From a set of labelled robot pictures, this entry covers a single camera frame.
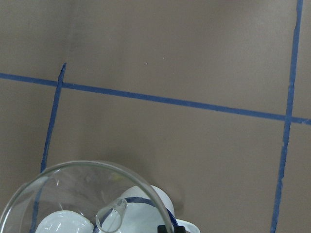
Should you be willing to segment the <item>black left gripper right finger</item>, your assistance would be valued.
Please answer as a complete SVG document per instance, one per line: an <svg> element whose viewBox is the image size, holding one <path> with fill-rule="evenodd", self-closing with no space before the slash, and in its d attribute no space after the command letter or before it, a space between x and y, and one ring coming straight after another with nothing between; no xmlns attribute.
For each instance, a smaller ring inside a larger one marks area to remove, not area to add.
<svg viewBox="0 0 311 233"><path fill-rule="evenodd" d="M184 226L175 226L174 233L186 233L186 229Z"/></svg>

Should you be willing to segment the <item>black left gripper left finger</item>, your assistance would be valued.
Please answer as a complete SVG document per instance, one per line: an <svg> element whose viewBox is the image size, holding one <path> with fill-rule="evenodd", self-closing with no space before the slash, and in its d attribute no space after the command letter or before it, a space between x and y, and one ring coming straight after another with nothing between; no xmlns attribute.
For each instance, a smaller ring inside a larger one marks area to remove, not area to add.
<svg viewBox="0 0 311 233"><path fill-rule="evenodd" d="M168 233L166 226L165 225L159 225L157 227L157 233Z"/></svg>

